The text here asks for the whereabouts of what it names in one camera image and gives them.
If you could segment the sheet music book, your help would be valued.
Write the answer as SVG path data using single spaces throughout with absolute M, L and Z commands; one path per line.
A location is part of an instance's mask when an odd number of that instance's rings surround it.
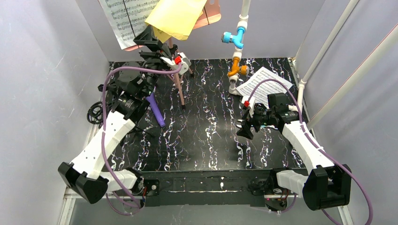
M 271 72 L 269 69 L 265 67 L 261 67 L 258 69 L 248 81 L 244 82 L 243 84 L 236 87 L 237 91 L 242 96 L 250 96 L 251 92 L 255 88 L 255 86 L 265 80 L 265 79 L 275 79 L 283 83 L 287 88 L 291 88 L 293 84 L 282 77 L 278 76 L 276 73 Z M 277 82 L 268 81 L 261 84 L 255 91 L 252 98 L 254 98 L 255 103 L 262 103 L 265 106 L 268 106 L 268 94 L 274 93 L 284 93 L 286 94 L 287 91 L 285 88 L 282 87 Z

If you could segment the yellow sheet music page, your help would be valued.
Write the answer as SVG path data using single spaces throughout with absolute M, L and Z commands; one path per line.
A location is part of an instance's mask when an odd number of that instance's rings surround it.
M 161 0 L 145 23 L 152 26 L 155 36 L 163 43 L 171 37 L 187 40 L 205 3 L 205 0 Z

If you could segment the purple microphone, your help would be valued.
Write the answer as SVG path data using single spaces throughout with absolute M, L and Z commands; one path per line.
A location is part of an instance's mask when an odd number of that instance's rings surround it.
M 154 93 L 152 92 L 148 97 L 146 97 L 146 100 L 150 103 L 150 108 L 151 108 L 152 112 L 154 113 L 159 126 L 161 128 L 165 127 L 165 121 L 164 121 L 164 118 L 158 108 L 156 101 L 155 101 Z

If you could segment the black tripod mic stand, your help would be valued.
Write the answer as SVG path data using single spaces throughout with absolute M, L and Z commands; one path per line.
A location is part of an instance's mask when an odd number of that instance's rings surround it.
M 89 123 L 93 125 L 100 125 L 103 123 L 103 109 L 102 109 L 102 102 L 98 101 L 94 103 L 88 110 L 86 119 Z M 154 137 L 153 134 L 139 128 L 139 127 L 134 127 L 130 132 L 127 134 L 133 134 L 133 133 L 144 133 L 148 134 L 150 137 Z

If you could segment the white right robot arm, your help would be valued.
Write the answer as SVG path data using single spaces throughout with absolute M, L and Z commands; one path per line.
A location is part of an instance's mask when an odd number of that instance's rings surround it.
M 311 210 L 323 210 L 347 205 L 351 194 L 351 177 L 347 165 L 338 166 L 322 154 L 322 147 L 309 132 L 299 113 L 289 104 L 284 93 L 268 95 L 268 106 L 255 103 L 255 98 L 244 96 L 244 114 L 239 120 L 237 135 L 253 139 L 253 128 L 272 126 L 285 137 L 302 159 L 308 175 L 302 175 L 290 168 L 277 168 L 266 180 L 255 184 L 263 192 L 275 189 L 289 190 L 302 197 Z

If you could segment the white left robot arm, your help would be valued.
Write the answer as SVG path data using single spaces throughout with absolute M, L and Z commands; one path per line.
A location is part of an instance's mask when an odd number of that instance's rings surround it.
M 122 190 L 134 197 L 145 189 L 144 177 L 137 170 L 115 171 L 108 158 L 126 135 L 137 130 L 141 118 L 151 108 L 148 98 L 153 94 L 159 77 L 181 72 L 184 68 L 184 61 L 176 54 L 176 46 L 169 47 L 161 42 L 151 25 L 134 41 L 148 48 L 146 52 L 139 52 L 142 64 L 109 72 L 99 89 L 103 98 L 112 94 L 114 101 L 101 104 L 101 128 L 77 157 L 58 167 L 66 185 L 91 204 L 110 192 Z

